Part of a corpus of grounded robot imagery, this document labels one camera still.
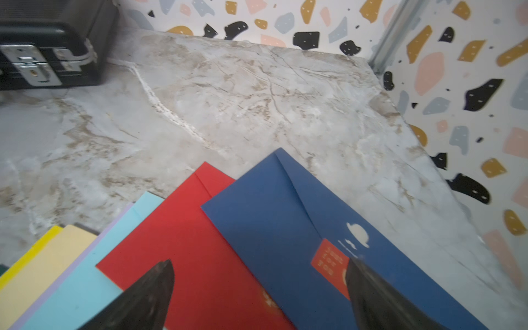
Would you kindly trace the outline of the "light blue envelope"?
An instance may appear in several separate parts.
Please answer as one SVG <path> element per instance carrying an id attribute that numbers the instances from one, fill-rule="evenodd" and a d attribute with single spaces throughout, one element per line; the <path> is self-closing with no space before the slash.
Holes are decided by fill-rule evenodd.
<path id="1" fill-rule="evenodd" d="M 145 192 L 128 205 L 21 316 L 12 329 L 78 329 L 122 290 L 96 265 L 164 200 Z"/>

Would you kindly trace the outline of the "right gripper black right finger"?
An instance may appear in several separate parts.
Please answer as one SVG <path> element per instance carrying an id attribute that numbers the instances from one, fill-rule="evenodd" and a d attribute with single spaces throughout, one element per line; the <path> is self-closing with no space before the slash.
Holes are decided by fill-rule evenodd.
<path id="1" fill-rule="evenodd" d="M 359 329 L 445 329 L 358 258 L 349 260 L 345 280 Z"/>

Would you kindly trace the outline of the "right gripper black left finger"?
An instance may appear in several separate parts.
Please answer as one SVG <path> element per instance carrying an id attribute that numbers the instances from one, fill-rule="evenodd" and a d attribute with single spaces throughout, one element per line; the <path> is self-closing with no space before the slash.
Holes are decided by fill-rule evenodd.
<path id="1" fill-rule="evenodd" d="M 172 262 L 161 261 L 81 329 L 163 329 L 174 283 Z"/>

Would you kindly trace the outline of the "red envelope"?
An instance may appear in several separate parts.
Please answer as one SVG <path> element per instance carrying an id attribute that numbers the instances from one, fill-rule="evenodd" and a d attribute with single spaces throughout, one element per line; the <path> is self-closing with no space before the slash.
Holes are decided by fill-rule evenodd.
<path id="1" fill-rule="evenodd" d="M 202 210 L 233 182 L 204 162 L 96 266 L 126 290 L 171 261 L 166 329 L 294 327 Z"/>

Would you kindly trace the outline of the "dark blue envelope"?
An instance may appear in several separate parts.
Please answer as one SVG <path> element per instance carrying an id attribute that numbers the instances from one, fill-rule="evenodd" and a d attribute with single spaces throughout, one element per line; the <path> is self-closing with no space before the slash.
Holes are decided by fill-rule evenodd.
<path id="1" fill-rule="evenodd" d="M 382 233 L 278 149 L 203 211 L 298 329 L 356 329 L 346 269 L 360 259 L 447 329 L 481 323 Z"/>

